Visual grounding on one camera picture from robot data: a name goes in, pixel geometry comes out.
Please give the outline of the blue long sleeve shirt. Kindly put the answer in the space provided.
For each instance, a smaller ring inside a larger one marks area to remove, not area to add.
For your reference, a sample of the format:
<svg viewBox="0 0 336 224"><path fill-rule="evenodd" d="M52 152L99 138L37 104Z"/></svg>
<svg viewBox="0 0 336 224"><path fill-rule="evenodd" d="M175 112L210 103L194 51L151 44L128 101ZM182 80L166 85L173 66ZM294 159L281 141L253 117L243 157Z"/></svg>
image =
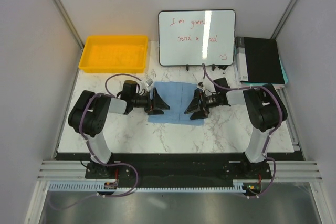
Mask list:
<svg viewBox="0 0 336 224"><path fill-rule="evenodd" d="M150 115L148 117L149 123L204 125L204 119L191 120L189 114L184 114L184 111L193 99L196 84L186 82L156 82L154 87L164 102L170 106L170 109L164 110L163 115Z"/></svg>

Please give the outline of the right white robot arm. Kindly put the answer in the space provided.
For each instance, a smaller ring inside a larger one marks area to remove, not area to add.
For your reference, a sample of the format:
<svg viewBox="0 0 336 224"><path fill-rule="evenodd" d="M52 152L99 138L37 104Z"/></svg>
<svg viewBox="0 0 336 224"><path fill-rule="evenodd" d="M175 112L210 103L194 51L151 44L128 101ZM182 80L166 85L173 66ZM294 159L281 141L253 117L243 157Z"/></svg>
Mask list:
<svg viewBox="0 0 336 224"><path fill-rule="evenodd" d="M288 117L287 109L273 84L232 89L226 78L215 79L212 83L215 93L206 95L203 90L195 89L184 113L190 114L191 120L200 120L207 118L212 108L245 105L253 131L244 151L247 162L241 164L240 172L245 178L254 178L259 173L258 163L267 159L267 148L273 132Z"/></svg>

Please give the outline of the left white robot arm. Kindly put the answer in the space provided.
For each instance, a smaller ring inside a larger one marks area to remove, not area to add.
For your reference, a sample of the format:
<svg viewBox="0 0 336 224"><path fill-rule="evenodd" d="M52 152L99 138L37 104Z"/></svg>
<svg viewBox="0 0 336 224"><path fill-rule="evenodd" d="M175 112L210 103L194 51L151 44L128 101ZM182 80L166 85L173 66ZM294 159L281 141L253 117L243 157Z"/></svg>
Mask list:
<svg viewBox="0 0 336 224"><path fill-rule="evenodd" d="M126 80L116 95L82 91L68 116L68 125L86 142L91 160L98 163L97 173L111 178L115 165L110 161L112 153L107 147L103 128L109 113L129 114L134 108L142 108L147 115L163 115L170 106L160 97L157 88L146 88L140 93L140 84Z"/></svg>

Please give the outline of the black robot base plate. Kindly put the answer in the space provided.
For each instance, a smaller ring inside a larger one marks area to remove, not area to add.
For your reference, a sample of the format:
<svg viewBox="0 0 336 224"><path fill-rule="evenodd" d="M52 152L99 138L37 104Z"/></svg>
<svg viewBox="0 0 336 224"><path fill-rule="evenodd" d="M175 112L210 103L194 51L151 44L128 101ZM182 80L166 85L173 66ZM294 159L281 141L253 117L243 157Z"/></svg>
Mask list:
<svg viewBox="0 0 336 224"><path fill-rule="evenodd" d="M86 178L131 177L130 168L104 167L90 159L88 153L58 153L57 161L79 161L86 168ZM223 179L271 179L267 161L250 164L243 153L114 153L109 164L127 163L136 168L140 178L146 175L158 178L196 176Z"/></svg>

